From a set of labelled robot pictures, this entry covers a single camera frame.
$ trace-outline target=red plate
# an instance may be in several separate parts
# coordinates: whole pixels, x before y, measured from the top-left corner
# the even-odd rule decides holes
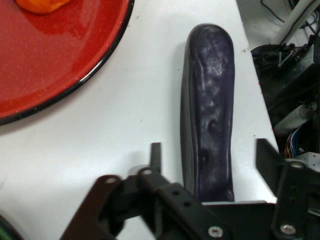
[[[34,114],[90,79],[115,50],[134,0],[72,0],[47,15],[0,0],[0,125]]]

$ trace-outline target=orange food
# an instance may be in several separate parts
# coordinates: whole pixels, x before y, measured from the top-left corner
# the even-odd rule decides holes
[[[48,14],[61,6],[67,4],[71,0],[15,0],[16,3],[33,13]]]

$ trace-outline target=plate rim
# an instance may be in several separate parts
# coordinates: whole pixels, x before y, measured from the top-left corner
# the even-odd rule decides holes
[[[132,12],[134,9],[134,4],[135,4],[135,0],[128,0],[128,7],[126,10],[123,22],[121,24],[121,27],[119,28],[119,31],[117,32],[117,34],[114,38],[112,44],[110,45],[108,50],[103,54],[103,56],[100,58],[98,63],[92,69],[90,69],[84,77],[82,77],[81,79],[76,81],[73,85],[66,88],[65,90],[63,90],[59,94],[49,98],[48,100],[45,100],[37,105],[34,105],[34,106],[32,106],[26,110],[20,111],[18,113],[11,114],[11,115],[4,116],[4,117],[0,117],[0,126],[24,119],[26,117],[29,117],[33,114],[36,114],[36,113],[52,106],[53,104],[59,102],[60,100],[66,98],[67,96],[72,94],[74,91],[79,89],[82,85],[84,85],[89,79],[91,79],[101,69],[101,67],[107,62],[107,60],[110,58],[110,56],[113,54],[113,52],[117,48],[120,40],[122,39],[122,37],[125,34],[125,31],[128,27],[129,20],[131,18],[131,15],[132,15]]]

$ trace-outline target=purple eggplant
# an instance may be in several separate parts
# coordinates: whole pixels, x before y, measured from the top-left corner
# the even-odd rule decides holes
[[[234,201],[231,134],[234,47],[213,24],[190,33],[181,86],[180,143],[184,187],[201,202]]]

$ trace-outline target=white table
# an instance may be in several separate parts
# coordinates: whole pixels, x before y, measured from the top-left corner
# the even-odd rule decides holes
[[[96,178],[127,177],[130,168],[148,163],[152,142],[162,142],[163,175],[182,182],[184,47],[201,23],[220,25],[234,44],[235,198],[275,201],[254,164],[255,138],[276,142],[236,1],[136,0],[119,46],[85,86],[0,127],[0,214],[27,240],[58,239]],[[130,222],[119,239],[152,239],[138,232],[144,228],[138,220]]]

